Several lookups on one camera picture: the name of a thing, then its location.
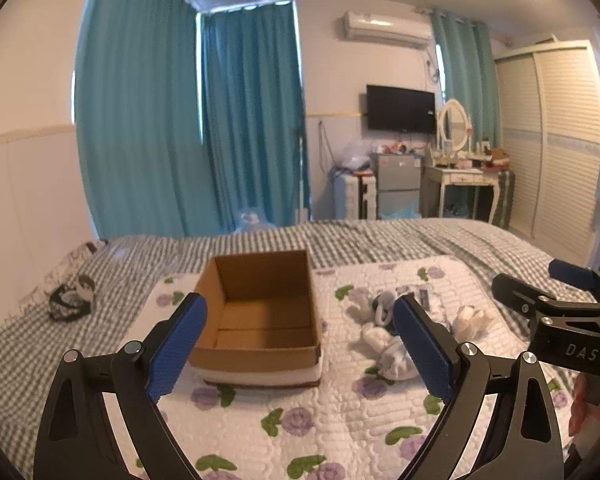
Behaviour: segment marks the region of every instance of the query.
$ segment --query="teal curtain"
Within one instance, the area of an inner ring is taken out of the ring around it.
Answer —
[[[202,16],[203,135],[226,231],[248,208],[294,223],[305,139],[297,40],[291,2]]]
[[[88,0],[75,117],[101,237],[220,232],[198,128],[196,11],[184,0]]]
[[[484,23],[434,10],[431,24],[442,52],[446,98],[457,99],[471,116],[474,146],[483,137],[500,145],[500,103],[489,29]]]

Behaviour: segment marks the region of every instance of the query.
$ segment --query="white louvered wardrobe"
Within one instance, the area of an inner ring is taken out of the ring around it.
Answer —
[[[502,146],[516,174],[510,228],[555,258],[586,266],[595,240],[600,74],[589,41],[496,59]]]

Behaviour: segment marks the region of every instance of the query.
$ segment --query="television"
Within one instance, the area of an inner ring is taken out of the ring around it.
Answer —
[[[366,122],[369,130],[435,134],[435,95],[408,88],[367,85]]]

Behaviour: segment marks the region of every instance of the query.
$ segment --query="sliding door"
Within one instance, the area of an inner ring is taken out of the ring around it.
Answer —
[[[516,174],[510,227],[531,238],[541,168],[542,120],[532,54],[496,62],[502,147]]]
[[[534,54],[542,109],[535,243],[586,265],[600,171],[600,76],[590,46]]]

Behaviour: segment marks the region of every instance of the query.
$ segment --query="cardboard box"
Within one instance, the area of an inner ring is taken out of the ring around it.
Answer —
[[[216,256],[196,285],[205,329],[189,357],[202,378],[240,386],[320,380],[320,321],[306,251]]]

